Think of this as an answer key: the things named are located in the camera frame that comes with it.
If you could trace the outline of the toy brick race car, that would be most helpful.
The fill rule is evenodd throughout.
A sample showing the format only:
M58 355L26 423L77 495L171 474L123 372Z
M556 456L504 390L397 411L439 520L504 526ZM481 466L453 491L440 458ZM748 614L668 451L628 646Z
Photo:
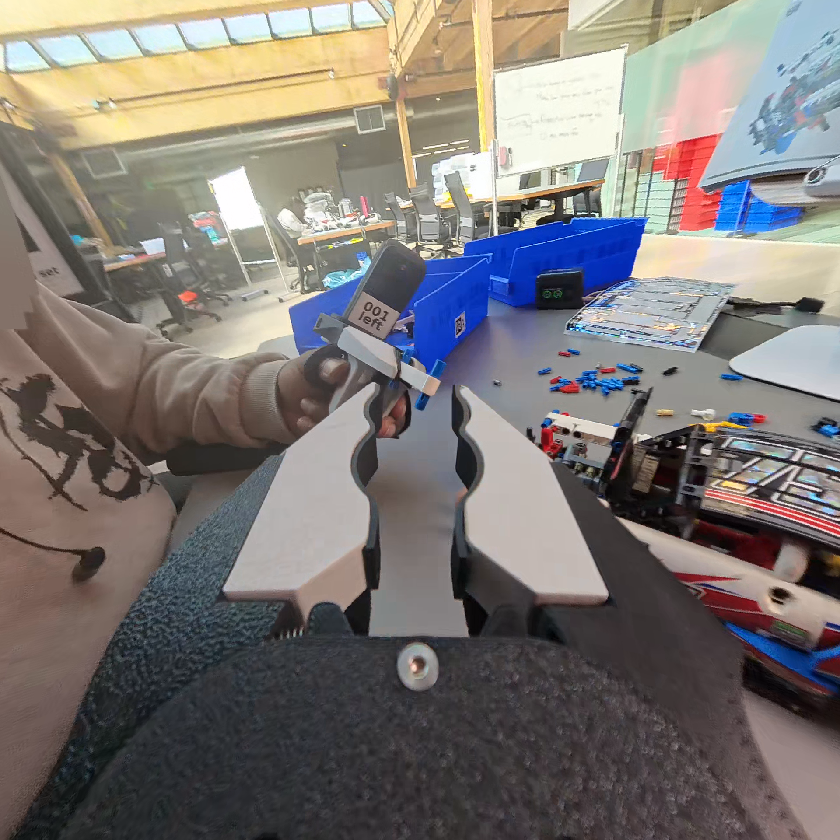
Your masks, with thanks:
M652 393L614 425L552 412L527 438L738 641L749 684L837 710L838 451L727 420L640 434Z

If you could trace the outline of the wooden work table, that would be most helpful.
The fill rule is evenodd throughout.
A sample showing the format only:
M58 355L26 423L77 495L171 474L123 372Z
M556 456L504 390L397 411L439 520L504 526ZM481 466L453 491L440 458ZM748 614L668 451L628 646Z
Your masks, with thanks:
M335 272L353 273L372 257L376 247L396 233L396 223L383 221L367 225L324 229L293 238L303 260L309 287L319 290L328 275Z
M548 187L544 187L542 189L531 189L526 191L519 191L515 193L510 193L507 195L500 195L496 198L496 205L492 204L492 200L488 197L470 197L467 195L470 203L472 205L482 205L484 206L488 202L491 203L493 207L496 207L498 210L498 204L508 204L508 203L526 203L529 200L551 200L556 203L567 196L572 197L577 194L583 194L585 199L585 206L587 208L591 207L591 193L594 189L602 187L606 182L605 178L598 178L598 179L591 179L589 181L581 181L581 182L573 182L567 183L563 185L552 185ZM444 201L436 203L437 207L442 211L445 209L457 209L454 199L451 196L446 196ZM488 214L488 217L492 216L493 213L496 213L491 209L491 212Z

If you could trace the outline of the black hoodie drawstring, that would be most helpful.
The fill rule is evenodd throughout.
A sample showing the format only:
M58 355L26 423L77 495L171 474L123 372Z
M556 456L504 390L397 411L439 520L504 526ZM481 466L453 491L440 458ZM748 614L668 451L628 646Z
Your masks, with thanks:
M5 528L1 528L1 534L7 539L13 540L16 543L20 543L34 550L61 554L75 558L76 562L71 570L70 576L75 583L79 584L89 581L93 576L95 576L107 559L107 554L104 548L99 546L91 547L89 549L67 549L27 539Z

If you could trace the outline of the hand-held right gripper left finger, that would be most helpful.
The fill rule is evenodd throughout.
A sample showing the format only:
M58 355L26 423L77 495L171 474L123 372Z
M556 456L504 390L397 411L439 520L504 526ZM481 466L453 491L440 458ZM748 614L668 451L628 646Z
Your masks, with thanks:
M370 620L381 578L378 468L381 387L371 383L290 446L224 582L231 603L279 603L281 627L332 603Z

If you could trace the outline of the blue plastic storage bin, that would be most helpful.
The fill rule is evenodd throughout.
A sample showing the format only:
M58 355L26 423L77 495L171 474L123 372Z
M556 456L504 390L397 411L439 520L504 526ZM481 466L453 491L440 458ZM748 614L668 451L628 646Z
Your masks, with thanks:
M469 241L467 256L489 260L489 296L515 308L531 307L537 277L581 270L584 294L601 291L633 274L646 217L574 217Z
M387 342L400 349L413 346L414 357L429 368L436 360L446 360L487 317L490 258L462 255L426 263L425 279L402 314L402 318L414 315L413 335L392 332ZM354 278L290 307L290 324L300 353L322 346L314 331L316 321L323 313L343 314L360 282Z

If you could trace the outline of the wooden pillar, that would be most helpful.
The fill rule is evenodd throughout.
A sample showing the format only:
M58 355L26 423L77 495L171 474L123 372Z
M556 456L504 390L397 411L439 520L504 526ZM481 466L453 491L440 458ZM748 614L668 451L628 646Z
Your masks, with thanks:
M494 38L492 2L471 2L472 33L476 68L476 99L478 108L479 143L482 152L490 151L496 138L495 102L493 87Z

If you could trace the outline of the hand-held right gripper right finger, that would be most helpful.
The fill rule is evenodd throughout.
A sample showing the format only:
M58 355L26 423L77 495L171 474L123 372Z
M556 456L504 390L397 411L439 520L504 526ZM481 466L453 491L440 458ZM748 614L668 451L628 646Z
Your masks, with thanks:
M451 392L455 472L464 493L451 549L467 632L530 634L553 607L601 607L610 594L547 456L465 385Z

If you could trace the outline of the person's left hand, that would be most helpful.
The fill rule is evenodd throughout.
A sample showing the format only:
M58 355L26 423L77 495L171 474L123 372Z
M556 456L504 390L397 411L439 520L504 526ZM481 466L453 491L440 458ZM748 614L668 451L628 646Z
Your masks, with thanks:
M334 393L346 382L350 363L309 351L286 362L277 376L277 404L290 440L298 440L328 414Z

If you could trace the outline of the white perforated toy beam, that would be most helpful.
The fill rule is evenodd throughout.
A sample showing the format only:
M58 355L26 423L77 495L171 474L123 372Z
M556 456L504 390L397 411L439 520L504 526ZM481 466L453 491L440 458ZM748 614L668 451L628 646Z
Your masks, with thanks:
M415 390L424 396L434 396L440 386L440 380L435 375L426 371L424 365L416 359L408 362L401 361L398 380L407 389Z

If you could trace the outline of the black office chair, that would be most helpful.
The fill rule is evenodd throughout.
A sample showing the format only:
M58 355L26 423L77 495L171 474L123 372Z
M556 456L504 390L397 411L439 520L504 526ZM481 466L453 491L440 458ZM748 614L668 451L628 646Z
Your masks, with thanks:
M460 173L454 171L444 174L444 181L456 211L456 227L458 241L463 245L467 242L490 236L490 220L485 215L483 203L472 203L469 200Z
M418 250L431 259L456 256L457 226L446 217L434 200L434 192L425 183L410 186L409 198L416 216Z
M210 309L209 304L220 301L227 306L230 300L211 288L206 273L185 244L182 228L175 223L159 223L159 229L166 268L161 281L161 298L170 313L167 320L157 324L161 335L169 339L170 328L192 333L192 322L199 318L222 322L223 317Z
M395 236L404 244L414 245L416 243L416 223L410 214L403 210L400 200L393 192L386 192L384 200L387 209L394 217Z

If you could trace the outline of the person's left forearm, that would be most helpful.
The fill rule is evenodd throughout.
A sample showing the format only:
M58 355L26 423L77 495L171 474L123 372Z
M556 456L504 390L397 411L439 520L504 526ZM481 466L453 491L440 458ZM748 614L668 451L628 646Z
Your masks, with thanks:
M260 448L296 438L280 412L278 376L291 365L282 355L216 358L45 287L16 334L143 459L189 442Z

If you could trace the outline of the grey instruction booklet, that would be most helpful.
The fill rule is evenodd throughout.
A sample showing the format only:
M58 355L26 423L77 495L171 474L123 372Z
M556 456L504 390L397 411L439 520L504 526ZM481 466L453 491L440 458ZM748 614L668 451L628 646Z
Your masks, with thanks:
M789 2L700 188L803 175L839 152L839 2Z

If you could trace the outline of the person's beige sweatshirt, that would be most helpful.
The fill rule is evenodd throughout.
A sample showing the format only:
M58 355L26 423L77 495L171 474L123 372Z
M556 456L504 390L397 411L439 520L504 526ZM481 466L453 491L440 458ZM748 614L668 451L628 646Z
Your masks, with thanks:
M48 780L112 635L161 565L175 509L145 459L114 437L16 334L1 338L1 816L10 838Z

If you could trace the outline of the pile of blue red pins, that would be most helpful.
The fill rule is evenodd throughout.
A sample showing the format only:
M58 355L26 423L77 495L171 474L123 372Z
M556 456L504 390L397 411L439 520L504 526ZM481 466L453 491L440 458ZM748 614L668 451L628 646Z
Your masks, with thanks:
M560 394L577 394L581 392L600 392L606 396L614 392L633 389L640 383L644 369L638 365L619 364L612 368L598 368L583 371L574 379L562 376L553 378L549 384L549 391Z

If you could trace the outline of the white stand base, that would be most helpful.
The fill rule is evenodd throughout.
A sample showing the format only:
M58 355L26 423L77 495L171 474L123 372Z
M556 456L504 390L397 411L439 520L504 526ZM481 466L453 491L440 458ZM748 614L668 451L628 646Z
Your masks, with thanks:
M728 366L734 374L837 403L839 328L786 330L736 355Z

